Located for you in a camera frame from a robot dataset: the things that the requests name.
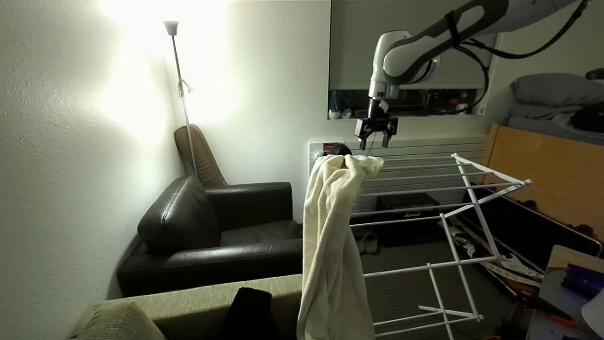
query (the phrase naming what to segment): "wooden headboard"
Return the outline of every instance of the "wooden headboard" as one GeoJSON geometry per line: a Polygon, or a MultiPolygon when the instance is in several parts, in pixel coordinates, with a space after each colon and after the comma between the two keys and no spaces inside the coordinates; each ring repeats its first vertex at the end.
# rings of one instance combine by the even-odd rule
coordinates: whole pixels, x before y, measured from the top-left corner
{"type": "MultiPolygon", "coordinates": [[[[493,124],[483,164],[533,184],[509,194],[534,200],[562,223],[587,224],[604,237],[604,146],[493,124]]],[[[485,176],[483,183],[497,183],[485,176]]]]}

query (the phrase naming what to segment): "white drying rack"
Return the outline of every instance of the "white drying rack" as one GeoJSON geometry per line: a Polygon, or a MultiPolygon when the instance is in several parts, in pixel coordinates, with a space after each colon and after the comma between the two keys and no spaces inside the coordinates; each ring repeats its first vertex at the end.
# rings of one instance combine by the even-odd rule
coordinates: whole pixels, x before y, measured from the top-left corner
{"type": "Polygon", "coordinates": [[[422,326],[412,327],[412,328],[407,328],[407,329],[402,329],[402,330],[395,330],[392,332],[379,333],[379,334],[376,334],[376,338],[382,338],[384,336],[406,333],[406,332],[411,332],[411,331],[415,331],[415,330],[426,329],[426,328],[430,328],[430,327],[436,327],[436,326],[443,325],[447,329],[449,339],[454,340],[453,334],[451,332],[451,326],[450,326],[451,324],[456,324],[458,322],[465,322],[465,321],[471,321],[471,320],[476,320],[477,322],[480,322],[482,319],[484,319],[483,315],[478,314],[478,310],[476,309],[476,304],[474,303],[474,298],[472,297],[471,289],[467,284],[466,275],[464,274],[463,268],[462,268],[462,265],[464,265],[464,264],[490,262],[493,260],[501,259],[501,255],[499,254],[497,247],[495,245],[495,240],[493,239],[493,236],[491,235],[491,232],[486,223],[486,220],[484,219],[483,212],[480,209],[480,204],[491,201],[494,198],[497,198],[499,196],[502,196],[502,195],[512,192],[514,190],[523,188],[524,186],[528,186],[528,185],[532,184],[532,181],[531,180],[526,180],[526,181],[518,180],[511,176],[508,176],[508,175],[502,174],[498,171],[495,171],[493,169],[487,168],[486,166],[483,166],[478,163],[472,162],[470,160],[464,159],[464,158],[458,156],[457,154],[453,154],[450,157],[423,157],[423,158],[408,158],[408,159],[389,159],[388,161],[389,162],[407,162],[407,161],[431,162],[431,161],[444,161],[444,160],[449,160],[449,159],[455,160],[455,163],[454,164],[453,163],[444,164],[444,165],[397,166],[397,167],[385,168],[385,169],[417,170],[417,169],[457,168],[459,170],[458,174],[379,178],[379,179],[374,179],[374,180],[369,180],[369,181],[409,180],[409,179],[433,178],[433,177],[461,177],[463,179],[463,183],[465,186],[457,186],[457,187],[450,187],[450,188],[437,188],[437,189],[424,189],[424,190],[377,192],[377,193],[359,195],[359,197],[372,197],[372,196],[375,197],[375,196],[383,196],[383,195],[416,194],[416,193],[421,193],[421,192],[434,192],[434,191],[467,190],[468,195],[470,196],[470,199],[472,200],[472,203],[446,204],[446,205],[441,205],[441,206],[436,206],[436,207],[429,206],[429,207],[422,207],[422,208],[393,209],[393,210],[388,210],[388,211],[357,212],[357,213],[352,214],[352,216],[355,217],[355,216],[367,216],[367,215],[376,215],[376,214],[388,214],[388,213],[395,213],[395,212],[415,212],[418,210],[432,210],[434,208],[439,208],[439,209],[456,208],[455,210],[448,212],[447,214],[440,214],[439,216],[407,218],[404,220],[380,221],[380,222],[372,222],[372,223],[361,223],[361,224],[353,224],[350,226],[350,227],[354,228],[354,227],[376,226],[376,225],[382,225],[382,224],[402,223],[402,222],[409,222],[409,221],[440,220],[442,222],[442,226],[445,230],[445,234],[447,236],[447,240],[449,241],[449,245],[451,247],[451,252],[453,253],[453,258],[455,260],[455,261],[442,262],[442,263],[427,263],[425,266],[419,266],[419,267],[386,270],[384,272],[375,272],[375,273],[365,274],[364,276],[366,278],[375,278],[375,277],[380,277],[380,276],[385,276],[385,275],[393,275],[393,274],[401,274],[401,273],[408,273],[408,272],[416,272],[416,271],[420,271],[420,270],[427,270],[430,274],[430,278],[432,279],[432,285],[434,286],[434,292],[436,294],[436,298],[439,303],[438,308],[418,306],[420,310],[423,310],[423,311],[426,311],[429,313],[415,315],[415,316],[408,316],[406,318],[376,322],[373,324],[374,326],[392,324],[395,322],[402,322],[402,321],[411,320],[411,319],[425,318],[427,316],[432,316],[432,315],[442,315],[443,316],[442,322],[437,322],[437,323],[433,323],[433,324],[427,324],[427,325],[422,325],[422,326]],[[470,168],[470,167],[474,167],[474,168],[478,169],[479,171],[478,172],[466,172],[465,169],[470,168]],[[468,176],[470,176],[470,175],[494,175],[494,176],[499,177],[502,180],[505,180],[506,182],[498,183],[498,184],[491,184],[491,185],[471,185],[470,180],[468,179],[468,176]],[[474,189],[498,188],[498,187],[504,187],[504,186],[507,188],[505,188],[501,191],[498,191],[494,194],[491,194],[487,197],[484,197],[480,200],[477,200],[476,195],[474,194],[474,189]],[[447,225],[446,219],[453,215],[459,214],[462,211],[472,209],[472,208],[474,208],[476,210],[476,214],[478,215],[478,219],[480,221],[481,227],[483,228],[484,234],[487,238],[487,241],[489,242],[489,246],[491,248],[493,256],[483,257],[483,258],[473,258],[470,260],[460,260],[459,256],[457,255],[457,252],[455,251],[455,245],[453,244],[453,239],[451,237],[451,234],[449,233],[449,230],[448,230],[449,226],[447,225]],[[445,309],[445,307],[443,305],[443,300],[440,296],[439,287],[438,287],[438,284],[436,283],[436,279],[434,278],[433,270],[437,269],[437,268],[454,267],[454,266],[456,266],[457,269],[459,270],[459,274],[461,276],[461,282],[463,283],[463,287],[467,294],[467,299],[468,299],[468,301],[470,303],[470,307],[472,309],[471,313],[459,312],[456,310],[447,310],[447,309],[445,309]],[[456,316],[459,318],[449,319],[449,316],[456,316]]]}

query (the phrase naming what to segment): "radiator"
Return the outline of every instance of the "radiator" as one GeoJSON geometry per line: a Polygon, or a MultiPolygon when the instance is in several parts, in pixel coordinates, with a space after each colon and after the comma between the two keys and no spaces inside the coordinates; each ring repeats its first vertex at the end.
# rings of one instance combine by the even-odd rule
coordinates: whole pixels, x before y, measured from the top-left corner
{"type": "MultiPolygon", "coordinates": [[[[388,148],[382,148],[381,136],[378,136],[376,141],[369,150],[371,142],[367,143],[367,150],[359,149],[357,141],[345,142],[352,150],[353,155],[372,155],[388,159],[413,159],[421,157],[440,157],[449,156],[452,153],[475,162],[481,162],[484,150],[486,149],[489,136],[472,136],[472,137],[450,137],[439,139],[411,139],[411,140],[392,140],[388,148]]],[[[328,142],[310,142],[309,143],[309,174],[315,159],[318,155],[322,155],[327,149],[328,142]]],[[[450,164],[450,160],[445,161],[399,161],[387,162],[384,170],[378,178],[395,178],[406,176],[420,175],[441,175],[441,174],[456,174],[457,168],[439,168],[439,169],[406,169],[402,171],[389,170],[388,168],[399,166],[414,166],[414,165],[439,165],[450,164]]],[[[476,176],[470,176],[471,180],[476,180],[476,176]]],[[[404,191],[415,189],[432,189],[432,188],[450,188],[454,186],[464,186],[461,177],[436,177],[436,178],[419,178],[419,179],[404,179],[392,181],[376,181],[363,183],[359,194],[368,194],[371,192],[390,192],[404,191]]],[[[431,192],[435,200],[440,204],[455,204],[461,203],[465,190],[459,191],[435,191],[431,192]]],[[[359,197],[355,201],[354,212],[374,211],[376,209],[376,197],[359,197]]]]}

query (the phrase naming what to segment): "floor lamp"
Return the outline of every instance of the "floor lamp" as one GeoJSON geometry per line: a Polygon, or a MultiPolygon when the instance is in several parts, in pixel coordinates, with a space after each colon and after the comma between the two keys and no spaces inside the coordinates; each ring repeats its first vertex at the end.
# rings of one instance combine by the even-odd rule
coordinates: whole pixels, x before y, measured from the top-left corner
{"type": "Polygon", "coordinates": [[[191,126],[188,122],[187,99],[185,98],[184,85],[187,86],[188,93],[191,93],[193,89],[181,76],[181,66],[178,62],[178,52],[176,52],[176,41],[174,39],[174,37],[176,36],[176,31],[178,30],[178,21],[164,21],[164,26],[165,30],[168,32],[168,35],[172,37],[172,47],[174,48],[174,58],[176,59],[176,72],[178,72],[178,96],[180,96],[181,98],[182,110],[185,114],[185,123],[187,124],[187,137],[189,139],[189,147],[191,148],[191,162],[193,163],[193,170],[195,172],[195,176],[197,176],[197,165],[195,164],[195,154],[193,153],[193,141],[191,140],[191,126]]]}

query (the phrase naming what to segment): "white towel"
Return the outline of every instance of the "white towel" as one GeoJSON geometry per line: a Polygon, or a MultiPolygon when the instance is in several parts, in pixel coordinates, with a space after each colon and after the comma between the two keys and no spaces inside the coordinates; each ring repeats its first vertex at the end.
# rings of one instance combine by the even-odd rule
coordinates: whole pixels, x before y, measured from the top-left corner
{"type": "Polygon", "coordinates": [[[328,155],[313,167],[304,202],[298,340],[375,339],[349,222],[361,183],[375,177],[383,165],[376,157],[328,155]]]}

